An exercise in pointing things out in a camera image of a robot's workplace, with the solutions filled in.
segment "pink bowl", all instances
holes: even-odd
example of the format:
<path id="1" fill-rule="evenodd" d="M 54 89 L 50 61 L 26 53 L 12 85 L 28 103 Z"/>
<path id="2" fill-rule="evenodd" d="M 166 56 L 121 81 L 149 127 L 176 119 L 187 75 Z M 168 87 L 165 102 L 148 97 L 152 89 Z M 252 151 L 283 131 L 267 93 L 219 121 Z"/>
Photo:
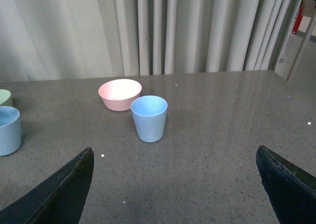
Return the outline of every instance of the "pink bowl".
<path id="1" fill-rule="evenodd" d="M 116 79 L 103 84 L 99 95 L 105 106 L 116 112 L 130 110 L 130 104 L 140 96 L 142 85 L 131 79 Z"/>

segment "blue cup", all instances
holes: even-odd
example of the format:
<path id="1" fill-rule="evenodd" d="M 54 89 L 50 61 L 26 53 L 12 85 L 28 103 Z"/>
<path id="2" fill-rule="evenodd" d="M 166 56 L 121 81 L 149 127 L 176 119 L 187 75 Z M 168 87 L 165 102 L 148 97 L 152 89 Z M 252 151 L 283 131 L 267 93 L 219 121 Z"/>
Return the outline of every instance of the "blue cup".
<path id="1" fill-rule="evenodd" d="M 20 112 L 14 107 L 0 106 L 0 156 L 21 147 Z"/>
<path id="2" fill-rule="evenodd" d="M 162 138 L 168 103 L 158 96 L 143 96 L 134 100 L 131 110 L 138 137 L 153 143 Z"/>

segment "green cup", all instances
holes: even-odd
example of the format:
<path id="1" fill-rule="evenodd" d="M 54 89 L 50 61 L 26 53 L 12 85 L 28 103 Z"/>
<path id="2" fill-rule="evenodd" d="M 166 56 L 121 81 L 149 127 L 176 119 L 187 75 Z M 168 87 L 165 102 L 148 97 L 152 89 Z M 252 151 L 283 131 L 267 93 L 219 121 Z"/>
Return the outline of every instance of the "green cup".
<path id="1" fill-rule="evenodd" d="M 0 106 L 13 106 L 11 93 L 8 90 L 0 89 Z"/>

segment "white curtain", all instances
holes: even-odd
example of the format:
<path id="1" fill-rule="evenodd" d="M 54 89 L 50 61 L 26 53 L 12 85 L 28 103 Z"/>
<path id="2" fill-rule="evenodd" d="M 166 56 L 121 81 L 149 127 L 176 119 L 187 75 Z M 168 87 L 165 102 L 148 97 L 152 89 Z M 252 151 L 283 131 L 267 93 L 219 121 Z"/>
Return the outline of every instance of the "white curtain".
<path id="1" fill-rule="evenodd" d="M 268 68 L 291 0 L 0 0 L 0 81 Z"/>

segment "gray table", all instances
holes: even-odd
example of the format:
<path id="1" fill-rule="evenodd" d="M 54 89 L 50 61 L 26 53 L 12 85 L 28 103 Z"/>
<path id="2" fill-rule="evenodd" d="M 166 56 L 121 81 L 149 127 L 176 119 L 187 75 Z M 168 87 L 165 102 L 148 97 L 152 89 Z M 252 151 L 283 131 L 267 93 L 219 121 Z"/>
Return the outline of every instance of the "gray table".
<path id="1" fill-rule="evenodd" d="M 156 143 L 138 139 L 131 111 L 103 105 L 98 88 L 113 78 L 0 84 L 23 129 L 20 150 L 0 157 L 0 209 L 86 147 L 95 165 L 81 224 L 276 224 L 257 148 L 316 174 L 316 105 L 274 72 L 131 78 L 168 101 Z"/>

